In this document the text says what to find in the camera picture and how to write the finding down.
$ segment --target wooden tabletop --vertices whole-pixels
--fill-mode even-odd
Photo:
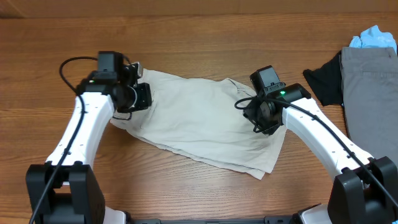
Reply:
[[[288,85],[329,61],[352,36],[378,24],[398,37],[398,14],[267,14],[102,19],[0,20],[0,223],[27,223],[25,173],[62,137],[74,94],[61,81],[67,58],[114,50],[144,67],[185,78],[232,78],[273,65]],[[96,69],[74,62],[77,84]],[[322,111],[345,131],[342,110]],[[94,172],[107,206],[134,218],[163,220],[288,215],[327,203],[331,180],[306,145],[288,131],[272,174],[262,180],[146,144],[108,125]]]

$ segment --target light blue cloth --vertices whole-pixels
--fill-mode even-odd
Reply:
[[[363,31],[361,37],[354,36],[349,46],[356,48],[392,47],[397,53],[397,44],[392,34],[381,32],[377,25]]]

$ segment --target gray cloth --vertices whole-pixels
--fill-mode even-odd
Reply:
[[[398,164],[398,57],[392,47],[344,47],[341,75],[349,137]]]

